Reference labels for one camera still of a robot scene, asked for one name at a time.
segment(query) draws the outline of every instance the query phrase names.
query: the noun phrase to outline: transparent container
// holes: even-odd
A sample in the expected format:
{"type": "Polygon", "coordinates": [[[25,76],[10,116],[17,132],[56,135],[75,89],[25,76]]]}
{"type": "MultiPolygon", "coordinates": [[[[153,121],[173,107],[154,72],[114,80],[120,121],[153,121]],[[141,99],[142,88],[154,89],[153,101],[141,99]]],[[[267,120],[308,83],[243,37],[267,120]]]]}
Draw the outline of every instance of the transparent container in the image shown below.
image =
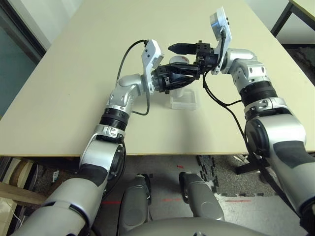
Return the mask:
{"type": "Polygon", "coordinates": [[[197,102],[195,92],[191,89],[185,89],[183,96],[171,96],[171,109],[175,110],[196,110],[197,102]]]}

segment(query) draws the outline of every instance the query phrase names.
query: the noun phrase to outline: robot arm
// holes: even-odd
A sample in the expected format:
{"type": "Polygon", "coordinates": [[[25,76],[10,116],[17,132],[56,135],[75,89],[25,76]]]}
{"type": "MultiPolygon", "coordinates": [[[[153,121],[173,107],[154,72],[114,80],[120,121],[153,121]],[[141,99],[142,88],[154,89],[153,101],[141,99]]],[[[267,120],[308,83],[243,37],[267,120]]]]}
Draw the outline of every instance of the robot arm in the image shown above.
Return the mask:
{"type": "Polygon", "coordinates": [[[142,54],[144,74],[116,83],[104,114],[80,158],[78,177],[62,183],[13,235],[87,235],[108,180],[122,168],[125,129],[137,96],[154,89],[151,70],[163,58],[158,44],[148,41],[142,54]]]}

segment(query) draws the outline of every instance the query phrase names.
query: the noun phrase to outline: wooden board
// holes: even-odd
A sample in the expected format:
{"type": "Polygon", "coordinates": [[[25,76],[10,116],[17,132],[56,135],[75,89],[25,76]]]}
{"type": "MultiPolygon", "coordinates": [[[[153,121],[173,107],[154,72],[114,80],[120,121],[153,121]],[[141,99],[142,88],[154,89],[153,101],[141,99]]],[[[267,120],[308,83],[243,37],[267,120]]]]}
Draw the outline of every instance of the wooden board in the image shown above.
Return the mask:
{"type": "MultiPolygon", "coordinates": [[[[139,39],[158,41],[163,64],[175,54],[167,47],[198,40],[217,46],[209,16],[224,6],[232,31],[231,48],[252,50],[265,64],[279,97],[285,98],[315,150],[315,89],[305,74],[250,8],[240,0],[86,0],[36,67],[0,121],[0,155],[78,156],[84,150],[115,86],[126,49],[139,39]]],[[[142,73],[137,46],[122,76],[142,73]]],[[[224,102],[240,99],[230,75],[209,75],[208,85],[224,102]]],[[[195,111],[171,110],[169,95],[151,97],[146,117],[132,114],[126,129],[128,154],[244,153],[229,112],[210,100],[202,81],[189,86],[195,111]]],[[[243,105],[234,105],[242,126],[243,105]]],[[[145,97],[134,110],[145,111],[145,97]]]]}

